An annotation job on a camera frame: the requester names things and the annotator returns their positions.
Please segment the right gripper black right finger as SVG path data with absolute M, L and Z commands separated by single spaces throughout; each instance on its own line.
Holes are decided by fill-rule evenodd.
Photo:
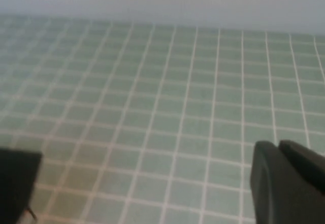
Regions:
M 324 156 L 297 142 L 257 141 L 250 188 L 256 223 L 324 223 Z

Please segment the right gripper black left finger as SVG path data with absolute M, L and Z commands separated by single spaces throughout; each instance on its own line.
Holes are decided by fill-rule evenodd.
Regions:
M 37 223 L 30 207 L 42 153 L 1 148 L 1 223 Z

